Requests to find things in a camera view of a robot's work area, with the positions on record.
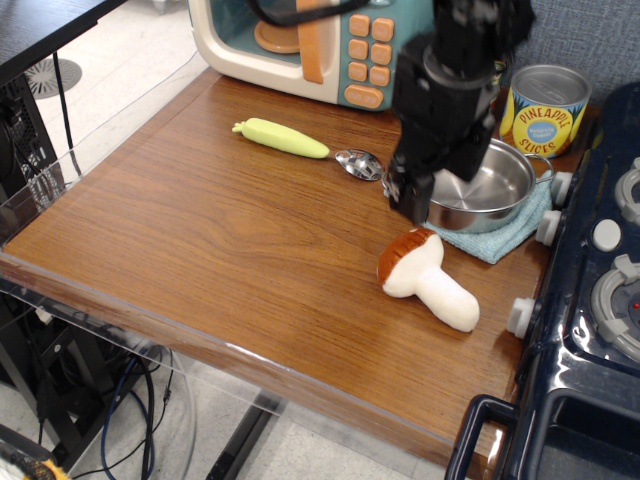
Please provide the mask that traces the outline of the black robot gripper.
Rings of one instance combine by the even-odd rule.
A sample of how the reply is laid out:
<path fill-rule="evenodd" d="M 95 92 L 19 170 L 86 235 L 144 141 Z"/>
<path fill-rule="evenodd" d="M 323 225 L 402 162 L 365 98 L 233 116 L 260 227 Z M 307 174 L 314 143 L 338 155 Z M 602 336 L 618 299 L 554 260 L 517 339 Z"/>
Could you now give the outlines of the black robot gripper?
<path fill-rule="evenodd" d="M 482 48 L 436 48 L 434 34 L 413 37 L 401 49 L 395 71 L 392 110 L 401 124 L 397 156 L 418 157 L 450 148 L 447 170 L 470 182 L 492 138 L 494 55 Z M 412 224 L 429 215 L 432 173 L 412 176 L 390 169 L 385 192 L 392 210 Z"/>

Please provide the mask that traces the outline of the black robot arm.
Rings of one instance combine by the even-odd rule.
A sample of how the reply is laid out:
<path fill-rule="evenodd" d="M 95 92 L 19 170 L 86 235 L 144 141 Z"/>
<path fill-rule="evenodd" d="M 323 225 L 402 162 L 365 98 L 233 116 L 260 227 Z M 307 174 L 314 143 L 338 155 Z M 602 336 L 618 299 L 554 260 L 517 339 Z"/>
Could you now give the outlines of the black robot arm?
<path fill-rule="evenodd" d="M 435 1 L 434 28 L 396 60 L 391 109 L 401 136 L 387 173 L 389 205 L 413 224 L 428 218 L 436 172 L 477 174 L 495 128 L 496 63 L 526 41 L 528 1 Z"/>

